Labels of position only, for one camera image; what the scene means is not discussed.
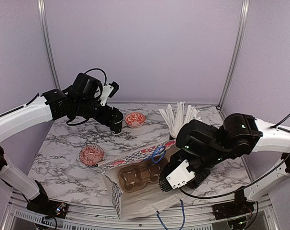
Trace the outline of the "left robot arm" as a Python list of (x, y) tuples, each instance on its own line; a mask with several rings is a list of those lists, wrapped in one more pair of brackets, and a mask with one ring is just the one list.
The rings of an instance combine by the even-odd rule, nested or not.
[(35, 125), (67, 117), (68, 126), (82, 125), (91, 119), (105, 125), (114, 134), (122, 130), (123, 114), (107, 105), (118, 91), (119, 84), (107, 83), (79, 73), (64, 90), (53, 89), (37, 94), (30, 102), (0, 115), (0, 179), (19, 190), (26, 200), (33, 201), (42, 213), (49, 213), (52, 202), (38, 182), (31, 180), (5, 157), (1, 143)]

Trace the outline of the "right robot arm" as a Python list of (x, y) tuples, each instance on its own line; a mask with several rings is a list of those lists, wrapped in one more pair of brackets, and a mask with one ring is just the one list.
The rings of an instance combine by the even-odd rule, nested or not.
[(212, 167), (228, 159), (235, 160), (251, 152), (281, 153), (268, 172), (234, 192), (234, 201), (229, 204), (234, 215), (254, 204), (274, 185), (290, 178), (290, 127), (281, 126), (281, 122), (274, 125), (240, 113), (226, 117), (219, 128), (191, 120), (180, 129), (176, 147), (179, 150), (160, 175), (160, 179), (166, 179), (160, 183), (165, 191), (199, 187)]

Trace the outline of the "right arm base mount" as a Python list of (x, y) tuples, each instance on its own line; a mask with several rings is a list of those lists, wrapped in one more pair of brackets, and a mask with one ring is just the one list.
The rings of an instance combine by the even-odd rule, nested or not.
[(228, 219), (254, 211), (255, 202), (237, 202), (231, 201), (212, 206), (213, 214), (216, 220)]

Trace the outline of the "brown cardboard cup carrier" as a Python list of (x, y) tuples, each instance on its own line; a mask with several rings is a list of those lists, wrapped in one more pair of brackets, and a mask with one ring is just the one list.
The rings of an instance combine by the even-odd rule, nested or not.
[(148, 160), (121, 168), (118, 173), (121, 189), (133, 193), (144, 189), (147, 184), (157, 184), (159, 175), (167, 163), (166, 159), (156, 164)]

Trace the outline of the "blue checkered paper bag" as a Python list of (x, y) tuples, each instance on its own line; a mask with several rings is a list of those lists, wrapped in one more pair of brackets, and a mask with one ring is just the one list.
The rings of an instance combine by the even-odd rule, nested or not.
[(120, 220), (157, 214), (185, 198), (179, 190), (163, 192), (158, 184), (163, 167), (177, 150), (175, 141), (169, 140), (98, 164)]

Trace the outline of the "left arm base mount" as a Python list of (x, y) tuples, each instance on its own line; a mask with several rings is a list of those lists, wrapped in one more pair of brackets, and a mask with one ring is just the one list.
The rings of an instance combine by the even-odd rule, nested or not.
[(49, 199), (34, 199), (28, 202), (26, 208), (36, 213), (64, 219), (67, 215), (68, 204)]

